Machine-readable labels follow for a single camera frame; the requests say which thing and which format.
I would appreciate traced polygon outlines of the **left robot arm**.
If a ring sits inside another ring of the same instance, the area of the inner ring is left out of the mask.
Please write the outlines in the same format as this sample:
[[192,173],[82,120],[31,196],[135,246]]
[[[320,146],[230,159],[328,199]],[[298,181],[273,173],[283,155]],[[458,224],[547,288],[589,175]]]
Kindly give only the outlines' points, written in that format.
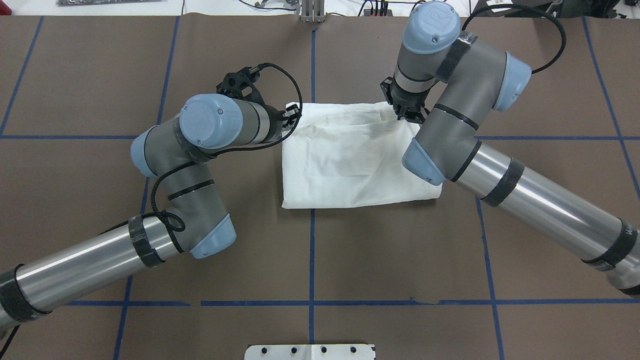
[[155,180],[148,191],[151,210],[2,272],[2,335],[176,255],[203,259],[228,248],[236,231],[208,162],[279,145],[296,129],[302,109],[302,100],[279,111],[260,97],[205,93],[140,134],[130,157],[140,173]]

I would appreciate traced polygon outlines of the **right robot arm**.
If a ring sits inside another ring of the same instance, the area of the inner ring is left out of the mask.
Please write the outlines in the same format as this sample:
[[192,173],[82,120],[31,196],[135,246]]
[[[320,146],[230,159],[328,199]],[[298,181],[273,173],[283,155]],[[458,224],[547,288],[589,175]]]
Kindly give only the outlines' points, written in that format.
[[450,181],[503,210],[639,298],[639,231],[485,143],[476,132],[528,84],[528,64],[464,29],[449,4],[418,5],[407,21],[394,75],[381,83],[399,121],[420,125],[405,169],[439,186]]

